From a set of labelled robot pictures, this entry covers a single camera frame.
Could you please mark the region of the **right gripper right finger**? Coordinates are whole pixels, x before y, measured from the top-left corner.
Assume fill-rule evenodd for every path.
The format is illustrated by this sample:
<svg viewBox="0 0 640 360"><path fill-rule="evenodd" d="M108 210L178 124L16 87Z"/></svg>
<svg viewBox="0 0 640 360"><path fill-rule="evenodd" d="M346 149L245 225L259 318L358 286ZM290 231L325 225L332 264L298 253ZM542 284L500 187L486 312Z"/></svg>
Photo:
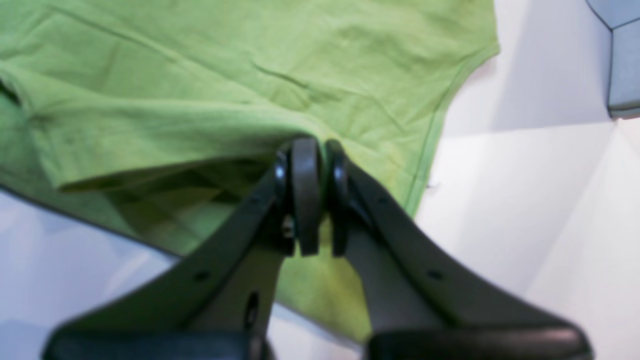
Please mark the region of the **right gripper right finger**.
<svg viewBox="0 0 640 360"><path fill-rule="evenodd" d="M332 251L356 270L373 334L366 360L593 360L571 321L485 280L435 244L393 196L326 143Z"/></svg>

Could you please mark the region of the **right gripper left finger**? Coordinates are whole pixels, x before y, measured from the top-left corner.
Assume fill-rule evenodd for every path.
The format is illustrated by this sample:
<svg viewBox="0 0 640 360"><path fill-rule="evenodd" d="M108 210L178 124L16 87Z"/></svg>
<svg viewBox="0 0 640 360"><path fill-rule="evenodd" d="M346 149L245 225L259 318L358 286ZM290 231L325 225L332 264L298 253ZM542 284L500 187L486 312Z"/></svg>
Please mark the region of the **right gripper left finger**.
<svg viewBox="0 0 640 360"><path fill-rule="evenodd" d="M311 137L278 150L240 206L193 253L130 294L59 326L45 360L274 360L275 286L299 244L319 251L320 159Z"/></svg>

